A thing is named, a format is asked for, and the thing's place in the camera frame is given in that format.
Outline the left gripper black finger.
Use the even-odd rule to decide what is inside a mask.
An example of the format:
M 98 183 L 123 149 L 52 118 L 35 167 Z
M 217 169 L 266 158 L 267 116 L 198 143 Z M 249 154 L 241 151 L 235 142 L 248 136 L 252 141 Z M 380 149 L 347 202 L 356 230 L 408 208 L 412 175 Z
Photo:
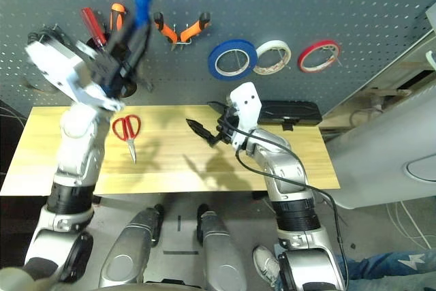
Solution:
M 115 53 L 119 49 L 126 49 L 135 30 L 135 20 L 126 20 L 119 31 L 115 31 L 110 35 L 108 41 L 108 54 L 115 56 Z
M 145 24 L 136 29 L 129 42 L 129 55 L 127 64 L 130 68 L 135 68 L 141 60 L 148 46 L 151 34 L 151 24 Z

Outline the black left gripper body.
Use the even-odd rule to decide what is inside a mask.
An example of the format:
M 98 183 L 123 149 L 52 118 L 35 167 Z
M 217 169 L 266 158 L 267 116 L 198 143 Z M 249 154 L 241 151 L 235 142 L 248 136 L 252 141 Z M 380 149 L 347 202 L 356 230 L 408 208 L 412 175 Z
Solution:
M 136 83 L 125 70 L 107 52 L 98 52 L 90 63 L 91 80 L 102 88 L 107 97 L 129 97 L 136 92 Z

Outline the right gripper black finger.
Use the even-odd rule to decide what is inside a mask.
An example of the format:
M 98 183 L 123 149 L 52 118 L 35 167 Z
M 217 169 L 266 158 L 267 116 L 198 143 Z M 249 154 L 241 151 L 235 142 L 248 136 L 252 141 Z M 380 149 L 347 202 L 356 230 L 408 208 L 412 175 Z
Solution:
M 231 112 L 230 107 L 227 104 L 221 102 L 208 102 L 207 103 L 213 110 L 220 114 L 226 114 Z
M 220 134 L 214 136 L 210 131 L 204 128 L 204 126 L 192 119 L 186 119 L 188 126 L 191 130 L 203 140 L 205 140 L 210 147 L 215 146 L 220 141 Z

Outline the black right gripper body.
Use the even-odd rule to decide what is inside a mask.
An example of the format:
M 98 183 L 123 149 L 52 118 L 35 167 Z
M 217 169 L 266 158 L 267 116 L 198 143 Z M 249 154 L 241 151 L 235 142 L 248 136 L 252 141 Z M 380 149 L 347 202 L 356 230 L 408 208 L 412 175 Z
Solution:
M 238 116 L 235 115 L 233 109 L 224 108 L 221 110 L 221 116 L 217 119 L 218 125 L 216 126 L 218 134 L 215 136 L 215 143 L 220 141 L 231 144 L 232 138 L 236 133 L 238 127 Z

